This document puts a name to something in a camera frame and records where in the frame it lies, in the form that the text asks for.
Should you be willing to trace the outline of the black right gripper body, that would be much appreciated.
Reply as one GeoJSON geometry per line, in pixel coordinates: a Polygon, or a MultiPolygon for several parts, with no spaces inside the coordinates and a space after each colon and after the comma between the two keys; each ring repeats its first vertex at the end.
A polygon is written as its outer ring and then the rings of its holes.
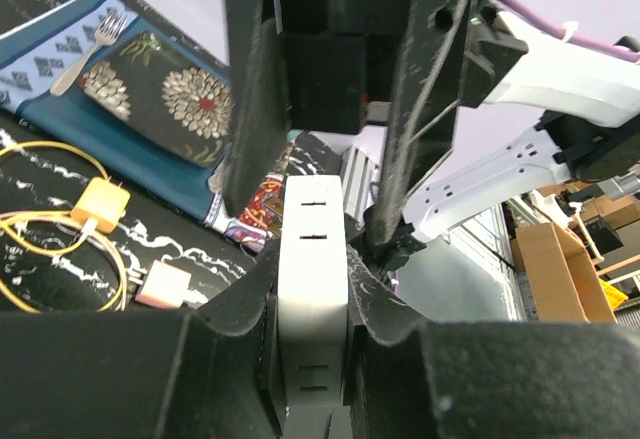
{"type": "Polygon", "coordinates": [[[490,0],[274,0],[293,128],[356,134],[372,102],[477,107],[527,53],[490,0]]]}

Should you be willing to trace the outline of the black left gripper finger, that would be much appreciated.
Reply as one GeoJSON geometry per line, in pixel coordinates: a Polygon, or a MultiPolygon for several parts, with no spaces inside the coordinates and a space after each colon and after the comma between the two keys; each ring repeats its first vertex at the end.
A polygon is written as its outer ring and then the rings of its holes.
{"type": "Polygon", "coordinates": [[[410,141],[470,0],[410,0],[393,77],[388,131],[376,204],[367,220],[374,244],[389,241],[408,191],[410,141]]]}
{"type": "Polygon", "coordinates": [[[286,74],[274,0],[225,0],[234,101],[224,160],[227,213],[240,215],[286,145],[286,74]]]}
{"type": "Polygon", "coordinates": [[[5,438],[276,438],[280,245],[196,310],[5,313],[5,438]]]}
{"type": "Polygon", "coordinates": [[[437,323],[347,253],[357,438],[635,438],[639,335],[609,324],[437,323]]]}

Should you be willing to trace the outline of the white wall charger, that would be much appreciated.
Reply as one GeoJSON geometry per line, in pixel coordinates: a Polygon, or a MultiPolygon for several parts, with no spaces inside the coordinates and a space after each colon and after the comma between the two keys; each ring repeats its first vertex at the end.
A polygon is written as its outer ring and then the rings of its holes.
{"type": "Polygon", "coordinates": [[[287,405],[342,403],[348,272],[341,179],[287,178],[277,284],[287,405]]]}

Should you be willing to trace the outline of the yellow USB charger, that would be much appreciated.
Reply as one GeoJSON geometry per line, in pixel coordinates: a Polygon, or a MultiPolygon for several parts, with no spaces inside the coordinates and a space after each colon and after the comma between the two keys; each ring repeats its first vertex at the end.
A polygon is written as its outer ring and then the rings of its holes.
{"type": "Polygon", "coordinates": [[[69,216],[84,226],[90,222],[100,233],[114,231],[131,198],[129,191],[102,177],[92,178],[69,216]]]}

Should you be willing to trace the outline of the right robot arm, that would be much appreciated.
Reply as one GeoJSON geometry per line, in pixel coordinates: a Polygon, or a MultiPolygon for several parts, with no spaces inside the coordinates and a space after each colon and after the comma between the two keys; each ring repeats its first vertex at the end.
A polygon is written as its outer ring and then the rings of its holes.
{"type": "Polygon", "coordinates": [[[626,52],[535,23],[508,0],[274,0],[295,128],[355,134],[387,105],[368,242],[426,243],[510,197],[595,182],[637,160],[639,69],[626,52]],[[431,182],[458,110],[515,103],[539,121],[466,169],[431,182]]]}

